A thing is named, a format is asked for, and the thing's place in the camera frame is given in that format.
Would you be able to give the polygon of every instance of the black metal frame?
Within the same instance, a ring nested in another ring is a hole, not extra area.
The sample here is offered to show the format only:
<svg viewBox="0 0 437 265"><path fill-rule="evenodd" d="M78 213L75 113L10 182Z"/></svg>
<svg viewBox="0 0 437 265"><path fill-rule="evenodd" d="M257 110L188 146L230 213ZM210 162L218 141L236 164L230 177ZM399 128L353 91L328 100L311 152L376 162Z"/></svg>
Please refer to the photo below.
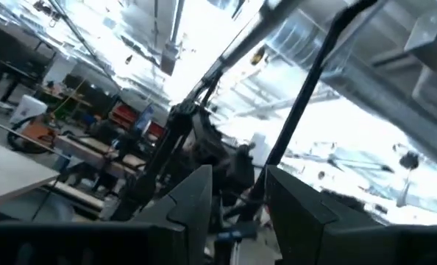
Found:
<svg viewBox="0 0 437 265"><path fill-rule="evenodd" d="M327 37L321 46L321 49L316 56L315 62L308 72L304 85L299 92L299 95L294 102L291 112L285 120L283 129L281 130L279 137L276 140L271 153L268 156L266 165L278 165L282 159L287 145L291 141L292 135L304 113L305 108L310 101L312 93L315 91L315 87L320 79L321 73L324 70L323 65L325 57L333 50L338 41L340 34L346 29L346 27L354 20L354 18L363 12L367 8L371 7L377 2L377 0L360 0L350 7L340 11L331 24L330 30L327 33ZM254 201L262 200L264 198L264 180L266 171L262 170L255 186L249 193L249 198ZM261 205L248 204L242 211L239 222L251 221Z"/></svg>
<svg viewBox="0 0 437 265"><path fill-rule="evenodd" d="M156 177L167 161L165 158L174 154L175 150L182 146L178 142L183 141L192 130L192 117L196 115L198 108L195 101L203 92L207 91L201 103L204 106L215 90L223 73L253 49L277 25L281 24L296 8L298 3L295 0L282 0L274 9L264 4L260 9L263 19L238 44L236 49L232 51L227 49L188 94L185 100L171 109L166 124L166 131L158 141L158 148L156 148L152 158L146 164L144 173L139 176L135 183L126 189L111 217L112 220L126 221L130 219L138 207L142 208L152 199L156 188Z"/></svg>

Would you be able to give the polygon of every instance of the metal rod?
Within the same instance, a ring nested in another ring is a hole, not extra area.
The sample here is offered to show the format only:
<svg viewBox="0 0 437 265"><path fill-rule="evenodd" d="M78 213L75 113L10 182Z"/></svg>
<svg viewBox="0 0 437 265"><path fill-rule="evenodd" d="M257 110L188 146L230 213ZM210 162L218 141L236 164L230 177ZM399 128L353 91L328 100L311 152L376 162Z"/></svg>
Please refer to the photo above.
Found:
<svg viewBox="0 0 437 265"><path fill-rule="evenodd" d="M17 135L18 137L21 137L21 138L23 138L24 140L28 140L29 142L31 142L31 143L33 143L33 144L37 144L38 146L40 146L40 147L46 149L47 151L50 151L50 152L56 154L56 155L59 155L59 156L62 157L62 158L65 158L65 159L70 160L70 158L69 158L68 156L62 154L61 152L58 152L57 150L52 149L52 148L50 148L50 147L44 146L43 144L37 142L36 140L31 139L31 138L29 138L29 137L27 137L27 136L25 136L25 135L22 135L22 134L20 134L19 132L16 132L15 130L13 130L13 129L9 128L9 127L4 126L3 124L0 124L0 128L2 128L3 130L8 131L8 132L10 132L10 133L14 133L14 134Z"/></svg>
<svg viewBox="0 0 437 265"><path fill-rule="evenodd" d="M185 0L178 0L176 3L176 11L174 12L174 22L173 22L173 32L171 33L170 41L171 44L177 45L177 33L180 30L180 23L182 19L182 10L184 9Z"/></svg>
<svg viewBox="0 0 437 265"><path fill-rule="evenodd" d="M42 45L42 41L39 40L39 43L37 44L37 46L34 48L34 51L37 51L40 48L40 45Z"/></svg>
<svg viewBox="0 0 437 265"><path fill-rule="evenodd" d="M336 55L338 55L343 48L346 47L346 45L348 45L351 40L354 40L354 38L356 38L359 34L359 32L371 21L371 19L373 19L373 17L382 10L382 8L387 4L387 2L390 0L379 0L374 7L372 8L372 10L370 10L368 12L368 14L366 15L366 17L364 17L362 19L362 21L355 26L350 32L348 32L348 34L346 34L343 38L342 41L340 41L336 47L325 57L325 59L323 60L323 66L327 65L328 62L330 62Z"/></svg>

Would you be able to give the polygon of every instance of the ceiling beam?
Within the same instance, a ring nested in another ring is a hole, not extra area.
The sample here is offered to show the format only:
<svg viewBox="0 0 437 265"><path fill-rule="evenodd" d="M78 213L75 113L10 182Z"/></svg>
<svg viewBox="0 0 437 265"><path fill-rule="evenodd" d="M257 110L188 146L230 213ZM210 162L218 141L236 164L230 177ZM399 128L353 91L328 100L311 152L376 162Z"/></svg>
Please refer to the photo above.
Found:
<svg viewBox="0 0 437 265"><path fill-rule="evenodd" d="M252 106L252 109L259 109L260 106L256 105L255 101L253 101L252 99L250 99L249 97L243 95L240 91L237 91L236 89L232 88L232 91L236 93L236 95L238 97L240 97L245 103L247 103L248 105ZM277 115L276 113L270 113L269 114L271 117L273 118L280 118L279 115Z"/></svg>
<svg viewBox="0 0 437 265"><path fill-rule="evenodd" d="M315 95L312 95L310 98L309 104L317 103L317 102L326 102L330 100L336 100L340 99L341 96L339 96L334 91L326 91L324 93L318 93ZM294 104L296 98L291 99L284 99L276 102L272 102L271 104L262 105L260 107L254 107L245 111L233 113L233 116L235 117L246 117L246 116L254 116L261 113L273 113L276 110L282 110L286 109L288 107L292 107Z"/></svg>

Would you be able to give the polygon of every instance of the floor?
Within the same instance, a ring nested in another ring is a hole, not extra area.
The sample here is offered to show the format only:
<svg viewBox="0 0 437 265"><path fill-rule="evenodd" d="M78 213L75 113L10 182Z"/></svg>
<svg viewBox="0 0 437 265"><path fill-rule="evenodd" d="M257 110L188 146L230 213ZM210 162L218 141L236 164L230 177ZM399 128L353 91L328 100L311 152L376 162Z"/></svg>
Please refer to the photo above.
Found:
<svg viewBox="0 0 437 265"><path fill-rule="evenodd" d="M30 93L30 91L24 87L18 87L15 90L15 93L10 97L11 102L18 102L19 99L25 94ZM11 127L11 124L8 122L10 116L4 115L0 113L0 124L5 127ZM0 145L5 146L7 148L7 131L0 128ZM54 162L58 159L55 154L42 154L42 155L25 155L34 161L42 164L44 166L52 167ZM240 245L240 254L238 255L238 264L243 265L272 265L274 264L274 260L278 258L278 255L275 254L269 247L265 245L265 242L268 244L275 244L275 239L273 236L269 236L267 234L262 234L259 236L257 241L253 240L244 240Z"/></svg>

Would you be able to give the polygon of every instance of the ceiling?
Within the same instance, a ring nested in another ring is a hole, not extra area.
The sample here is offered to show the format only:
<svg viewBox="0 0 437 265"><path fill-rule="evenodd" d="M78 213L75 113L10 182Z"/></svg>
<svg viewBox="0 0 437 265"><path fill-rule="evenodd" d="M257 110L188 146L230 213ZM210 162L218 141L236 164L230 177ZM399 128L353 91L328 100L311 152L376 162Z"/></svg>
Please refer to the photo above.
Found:
<svg viewBox="0 0 437 265"><path fill-rule="evenodd" d="M305 177L309 181L315 181L315 176L320 171L330 176L344 172L345 179L350 179L352 183L345 184L346 187L343 188L349 188L355 182L359 183L358 179L362 178L363 183L369 184L369 193L372 195L397 201L402 194L408 172L397 164L386 164L386 159L381 160L370 152L342 147L336 147L328 160L312 154L300 155L298 159L286 158L285 162L300 168L300 173L296 174L305 172ZM411 187L406 198L408 205L437 212L437 176L430 179L426 176L432 173L423 166L410 173Z"/></svg>
<svg viewBox="0 0 437 265"><path fill-rule="evenodd" d="M226 6L225 0L210 1ZM250 53L222 78L221 89L213 97L220 123L237 116L282 121L333 16L352 2L301 0L299 9L264 40L266 60L253 67ZM398 139L389 139L393 144L404 142L437 164L437 1L381 0L353 22L340 43L346 38L322 74L310 103L346 98L356 109L372 115L367 119L388 121L404 132ZM331 121L317 117L313 123ZM358 135L354 132L357 124L347 129L350 135ZM331 135L331 127L325 130Z"/></svg>
<svg viewBox="0 0 437 265"><path fill-rule="evenodd" d="M213 114L215 122L254 117L282 124L333 16L353 2L299 1L298 10L222 77L209 106L210 109L217 106ZM245 1L242 12L234 18L232 14L238 0L187 2L188 26L182 31L188 38L180 41L182 53L178 61L182 63L181 67L175 68L171 78L158 64L166 44L171 42L171 33L180 28L174 19L175 0L61 1L60 6L90 49L86 49L64 21L49 26L50 19L34 11L32 2L0 2L6 10L16 14L18 23L25 24L62 52L113 75L118 85L135 87L153 95L152 100L168 105L171 104L168 103L171 93L190 90L241 30L246 16L250 15L244 10L264 1ZM437 58L437 49L433 49L433 44L437 44L437 0L379 2L379 7L361 15L344 33L341 39L349 38L349 41L329 62L310 103L341 102L346 98L357 106L356 109L373 115L365 119L387 121L408 137L406 143L403 142L405 136L390 141L410 145L437 164L437 104L434 103L437 102L437 60L432 59ZM215 6L216 10L201 12L199 7L202 10L209 8L205 3ZM426 28L431 29L430 35L420 30ZM356 37L350 38L354 31L357 31ZM266 48L265 60L251 66L250 58L261 46ZM91 59L90 52L99 58L103 69L99 62ZM131 54L132 61L126 66L125 60ZM165 89L164 84L168 82L170 88ZM330 118L325 120L320 115L318 119L324 124ZM348 118L332 116L332 119Z"/></svg>
<svg viewBox="0 0 437 265"><path fill-rule="evenodd" d="M168 106L168 95L163 92L168 74L162 71L162 60L167 45L179 45L179 38L170 37L173 31L179 34L174 19L177 0L43 1L51 10L65 13L67 21L54 21L37 11L35 2L0 0L0 22L7 28L32 32L71 60L114 79L118 88L137 88L159 105Z"/></svg>

